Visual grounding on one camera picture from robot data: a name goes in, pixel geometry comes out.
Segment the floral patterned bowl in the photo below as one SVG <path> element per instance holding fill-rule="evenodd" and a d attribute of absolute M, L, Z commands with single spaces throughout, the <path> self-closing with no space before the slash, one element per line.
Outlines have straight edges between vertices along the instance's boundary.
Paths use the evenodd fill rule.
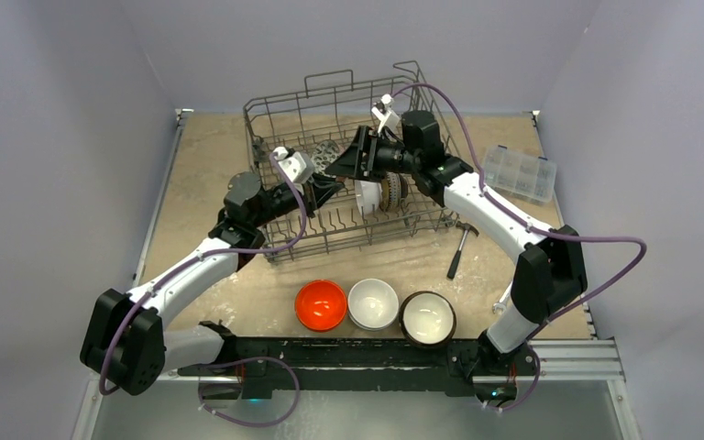
<path fill-rule="evenodd" d="M 326 139 L 318 143 L 311 155 L 314 172 L 324 177 L 333 178 L 334 175 L 329 174 L 326 169 L 338 159 L 340 154 L 341 148 L 333 139 Z"/>

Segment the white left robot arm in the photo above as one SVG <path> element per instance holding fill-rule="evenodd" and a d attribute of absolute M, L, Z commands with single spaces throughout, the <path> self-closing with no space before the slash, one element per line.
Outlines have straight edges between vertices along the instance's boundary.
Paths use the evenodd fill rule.
<path fill-rule="evenodd" d="M 156 279 L 126 293 L 109 289 L 96 300 L 80 359 L 98 372 L 100 393 L 139 395 L 161 373 L 194 365 L 215 375 L 231 371 L 237 351 L 225 342 L 221 327 L 199 324 L 170 332 L 168 325 L 210 287 L 265 253 L 262 226 L 298 211 L 301 238 L 308 217 L 343 187 L 321 178 L 265 189 L 250 171 L 231 178 L 217 222 L 197 249 Z"/>

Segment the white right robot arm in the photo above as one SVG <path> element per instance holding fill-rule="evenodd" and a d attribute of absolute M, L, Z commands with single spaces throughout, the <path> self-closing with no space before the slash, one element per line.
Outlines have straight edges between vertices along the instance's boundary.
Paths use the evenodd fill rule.
<path fill-rule="evenodd" d="M 401 134 L 395 137 L 359 126 L 349 147 L 325 170 L 368 182 L 389 172 L 408 174 L 420 193 L 467 219 L 506 252 L 515 264 L 512 305 L 478 339 L 480 366 L 499 373 L 513 362 L 513 351 L 549 316 L 586 291 L 578 232 L 527 218 L 493 191 L 480 173 L 446 150 L 431 112 L 408 111 L 400 126 Z"/>

